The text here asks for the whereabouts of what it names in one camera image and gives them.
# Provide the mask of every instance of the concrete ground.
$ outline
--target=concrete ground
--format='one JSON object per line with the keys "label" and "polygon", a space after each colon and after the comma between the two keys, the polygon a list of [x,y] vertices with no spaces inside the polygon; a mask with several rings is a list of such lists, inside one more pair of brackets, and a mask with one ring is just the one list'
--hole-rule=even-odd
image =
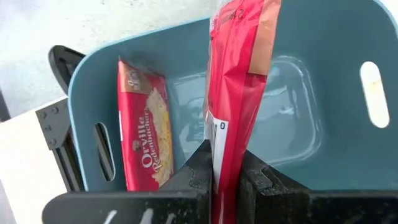
{"label": "concrete ground", "polygon": [[53,45],[84,54],[113,40],[208,17],[214,0],[0,0],[0,89],[11,117],[63,96]]}

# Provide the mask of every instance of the basket handle hole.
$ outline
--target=basket handle hole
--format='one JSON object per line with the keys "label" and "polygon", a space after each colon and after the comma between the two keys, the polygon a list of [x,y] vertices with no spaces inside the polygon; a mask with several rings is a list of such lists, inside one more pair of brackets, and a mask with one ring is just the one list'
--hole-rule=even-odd
{"label": "basket handle hole", "polygon": [[94,126],[94,137],[98,151],[99,164],[106,181],[114,179],[114,162],[111,156],[111,147],[108,141],[108,132],[102,123]]}
{"label": "basket handle hole", "polygon": [[360,75],[369,118],[376,127],[385,128],[390,123],[390,115],[379,68],[373,62],[364,62]]}

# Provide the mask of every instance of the plastic bin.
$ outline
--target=plastic bin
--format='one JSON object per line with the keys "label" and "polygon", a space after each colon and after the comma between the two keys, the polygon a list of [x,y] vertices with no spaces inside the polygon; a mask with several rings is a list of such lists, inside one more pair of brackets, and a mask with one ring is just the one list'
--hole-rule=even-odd
{"label": "plastic bin", "polygon": [[[139,60],[167,78],[176,170],[203,139],[201,106],[208,20],[106,45],[76,68],[68,107],[86,190],[125,188],[116,100],[117,59]],[[283,0],[272,68],[248,149],[311,189],[396,189],[398,38],[371,0]],[[381,73],[390,122],[369,119],[360,69]],[[101,173],[94,126],[102,123],[115,177]]]}

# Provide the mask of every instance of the red plastic bag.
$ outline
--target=red plastic bag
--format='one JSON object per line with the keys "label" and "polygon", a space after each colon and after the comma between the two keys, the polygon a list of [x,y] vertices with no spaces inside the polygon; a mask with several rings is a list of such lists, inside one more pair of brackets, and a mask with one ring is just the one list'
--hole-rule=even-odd
{"label": "red plastic bag", "polygon": [[235,223],[236,186],[271,63],[281,0],[224,0],[211,20],[204,113],[212,223]]}
{"label": "red plastic bag", "polygon": [[119,60],[118,105],[127,190],[158,190],[173,174],[165,78]]}

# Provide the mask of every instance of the white label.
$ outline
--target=white label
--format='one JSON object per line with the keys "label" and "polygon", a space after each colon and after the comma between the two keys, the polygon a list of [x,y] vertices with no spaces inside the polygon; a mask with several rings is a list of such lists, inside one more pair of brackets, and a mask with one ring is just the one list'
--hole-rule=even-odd
{"label": "white label", "polygon": [[120,127],[120,141],[123,141],[122,116],[120,111],[119,111],[119,127]]}
{"label": "white label", "polygon": [[206,115],[206,138],[210,140],[216,194],[218,193],[218,185],[220,183],[227,132],[228,122],[215,118],[208,111]]}

